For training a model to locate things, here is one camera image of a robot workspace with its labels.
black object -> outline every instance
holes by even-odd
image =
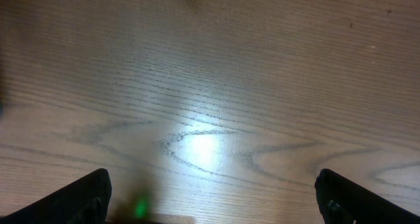
[[[98,169],[1,218],[0,224],[103,224],[111,191],[108,171]]]
[[[320,172],[315,189],[325,224],[420,223],[420,217],[330,169]]]

green light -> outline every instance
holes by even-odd
[[[147,216],[147,198],[141,198],[134,210],[134,217],[138,219],[143,219]]]

brown wooden tabletop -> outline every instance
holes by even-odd
[[[322,168],[420,214],[419,13],[420,0],[0,0],[0,215],[96,168],[110,215],[147,181],[174,222],[323,223]]]

wooden surface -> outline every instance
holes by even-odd
[[[420,214],[420,0],[0,6],[0,215],[96,168],[110,214],[322,223],[322,168]]]

wood grain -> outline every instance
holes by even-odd
[[[322,223],[322,168],[420,214],[420,0],[0,8],[0,215],[96,168],[110,215]]]

